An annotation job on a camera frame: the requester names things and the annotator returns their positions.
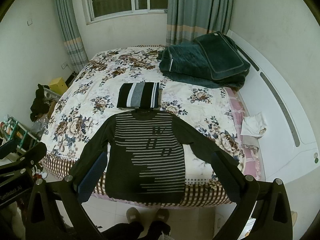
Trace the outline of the white bed headboard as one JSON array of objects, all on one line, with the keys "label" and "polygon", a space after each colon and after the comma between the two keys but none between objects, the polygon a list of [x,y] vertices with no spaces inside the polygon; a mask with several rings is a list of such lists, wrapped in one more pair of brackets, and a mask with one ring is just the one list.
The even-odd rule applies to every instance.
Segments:
[{"label": "white bed headboard", "polygon": [[262,113],[267,124],[259,139],[265,179],[289,183],[318,168],[314,132],[290,86],[252,45],[231,30],[227,35],[251,67],[239,95],[248,114]]}]

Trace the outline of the grey slipper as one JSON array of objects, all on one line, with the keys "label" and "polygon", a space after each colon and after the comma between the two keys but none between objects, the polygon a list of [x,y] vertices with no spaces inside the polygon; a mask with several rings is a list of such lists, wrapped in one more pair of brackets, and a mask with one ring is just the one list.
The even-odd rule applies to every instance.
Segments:
[{"label": "grey slipper", "polygon": [[131,207],[126,212],[128,223],[141,222],[140,213],[135,207]]},{"label": "grey slipper", "polygon": [[168,209],[158,209],[155,215],[155,220],[166,223],[169,219],[170,213]]}]

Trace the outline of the green storage rack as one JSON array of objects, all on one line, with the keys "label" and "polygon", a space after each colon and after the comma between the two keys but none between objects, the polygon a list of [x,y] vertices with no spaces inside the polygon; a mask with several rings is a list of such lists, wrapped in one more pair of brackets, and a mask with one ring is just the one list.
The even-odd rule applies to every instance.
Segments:
[{"label": "green storage rack", "polygon": [[12,116],[1,121],[1,139],[4,142],[14,140],[17,144],[16,152],[18,155],[24,154],[40,142],[37,136]]}]

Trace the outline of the dark striped knit sweater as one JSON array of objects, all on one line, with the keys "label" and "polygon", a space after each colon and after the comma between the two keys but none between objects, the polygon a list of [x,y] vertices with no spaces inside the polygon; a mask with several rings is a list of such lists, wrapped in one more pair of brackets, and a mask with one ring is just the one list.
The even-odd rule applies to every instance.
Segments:
[{"label": "dark striped knit sweater", "polygon": [[185,192],[184,145],[212,163],[217,143],[164,111],[128,111],[109,117],[70,169],[80,202],[105,175],[105,192],[115,199],[178,204]]}]

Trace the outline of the grey curtain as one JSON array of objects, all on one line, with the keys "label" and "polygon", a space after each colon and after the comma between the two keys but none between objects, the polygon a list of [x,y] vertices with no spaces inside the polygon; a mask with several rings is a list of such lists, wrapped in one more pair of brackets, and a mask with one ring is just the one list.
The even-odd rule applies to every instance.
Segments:
[{"label": "grey curtain", "polygon": [[229,30],[233,0],[168,0],[166,45]]},{"label": "grey curtain", "polygon": [[53,0],[65,49],[76,73],[88,63],[84,44],[75,18],[72,0]]}]

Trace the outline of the white crumpled cloth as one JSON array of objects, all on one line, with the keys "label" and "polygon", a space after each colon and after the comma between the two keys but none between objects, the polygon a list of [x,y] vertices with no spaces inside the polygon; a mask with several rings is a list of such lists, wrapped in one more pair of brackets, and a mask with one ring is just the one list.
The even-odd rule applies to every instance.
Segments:
[{"label": "white crumpled cloth", "polygon": [[241,135],[255,138],[262,137],[267,130],[267,123],[262,112],[254,116],[246,116],[242,120]]}]

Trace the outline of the right grey curtain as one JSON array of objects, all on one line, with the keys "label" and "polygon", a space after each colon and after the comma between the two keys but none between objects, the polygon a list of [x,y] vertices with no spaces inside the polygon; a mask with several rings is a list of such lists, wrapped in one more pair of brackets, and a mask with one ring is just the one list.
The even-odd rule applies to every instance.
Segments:
[{"label": "right grey curtain", "polygon": [[168,0],[166,45],[229,30],[233,0]]}]

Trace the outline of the yellow box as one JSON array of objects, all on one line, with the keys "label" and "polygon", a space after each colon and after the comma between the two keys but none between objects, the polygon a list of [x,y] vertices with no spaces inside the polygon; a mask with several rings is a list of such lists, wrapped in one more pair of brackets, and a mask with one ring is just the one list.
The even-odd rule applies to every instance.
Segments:
[{"label": "yellow box", "polygon": [[52,79],[52,81],[49,84],[49,88],[54,93],[63,95],[67,91],[68,86],[66,85],[62,77],[58,77],[58,78]]}]

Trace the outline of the left grey curtain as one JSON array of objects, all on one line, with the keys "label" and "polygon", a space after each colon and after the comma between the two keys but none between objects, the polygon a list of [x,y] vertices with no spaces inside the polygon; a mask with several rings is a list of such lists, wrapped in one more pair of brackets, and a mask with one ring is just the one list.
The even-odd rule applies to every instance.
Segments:
[{"label": "left grey curtain", "polygon": [[75,18],[72,0],[53,0],[65,49],[76,73],[88,63],[84,44]]}]

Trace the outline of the floral bed blanket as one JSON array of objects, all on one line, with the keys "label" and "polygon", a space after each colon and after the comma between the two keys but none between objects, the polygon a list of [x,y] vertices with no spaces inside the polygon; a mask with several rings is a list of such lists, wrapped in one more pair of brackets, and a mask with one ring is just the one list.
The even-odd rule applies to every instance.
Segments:
[{"label": "floral bed blanket", "polygon": [[227,204],[210,160],[246,153],[229,88],[172,81],[160,47],[97,53],[56,103],[42,136],[45,168],[72,176],[80,202],[91,195],[148,206]]}]

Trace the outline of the left grey slipper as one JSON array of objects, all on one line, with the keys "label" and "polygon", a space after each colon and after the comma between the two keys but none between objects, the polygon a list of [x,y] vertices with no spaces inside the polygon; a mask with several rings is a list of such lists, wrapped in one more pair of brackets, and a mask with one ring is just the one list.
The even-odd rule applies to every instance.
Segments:
[{"label": "left grey slipper", "polygon": [[128,223],[141,222],[140,213],[135,207],[131,207],[126,212]]}]

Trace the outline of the folded black grey striped sweater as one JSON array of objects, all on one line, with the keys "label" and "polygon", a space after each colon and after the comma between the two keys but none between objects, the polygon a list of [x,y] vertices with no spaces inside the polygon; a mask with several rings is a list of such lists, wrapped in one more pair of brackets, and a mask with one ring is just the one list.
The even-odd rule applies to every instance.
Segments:
[{"label": "folded black grey striped sweater", "polygon": [[159,107],[159,82],[124,83],[119,90],[118,108]]}]

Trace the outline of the dark green folded quilt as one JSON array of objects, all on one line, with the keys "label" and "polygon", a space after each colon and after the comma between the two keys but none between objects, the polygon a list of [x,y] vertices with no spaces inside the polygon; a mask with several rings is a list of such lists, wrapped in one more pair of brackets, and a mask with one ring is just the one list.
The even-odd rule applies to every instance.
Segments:
[{"label": "dark green folded quilt", "polygon": [[172,81],[206,88],[239,90],[250,69],[236,43],[219,31],[189,43],[170,45],[159,52],[157,59],[162,74]]}]

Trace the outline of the black clothes pile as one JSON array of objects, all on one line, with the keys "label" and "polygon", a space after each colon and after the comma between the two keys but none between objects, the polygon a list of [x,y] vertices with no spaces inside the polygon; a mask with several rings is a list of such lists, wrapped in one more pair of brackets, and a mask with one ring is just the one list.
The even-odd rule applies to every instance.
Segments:
[{"label": "black clothes pile", "polygon": [[49,105],[44,99],[44,89],[49,89],[48,85],[41,85],[38,84],[38,89],[35,92],[35,99],[33,100],[33,104],[30,108],[31,114],[30,119],[32,122],[35,122],[37,119],[39,119],[44,114],[47,114],[49,112]]}]

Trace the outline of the right grey slipper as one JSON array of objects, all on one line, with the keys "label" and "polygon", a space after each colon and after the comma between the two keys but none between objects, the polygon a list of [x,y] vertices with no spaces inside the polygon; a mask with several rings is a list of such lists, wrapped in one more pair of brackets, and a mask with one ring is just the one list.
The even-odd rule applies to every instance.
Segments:
[{"label": "right grey slipper", "polygon": [[170,213],[168,209],[158,209],[155,215],[155,220],[166,223],[169,219]]}]

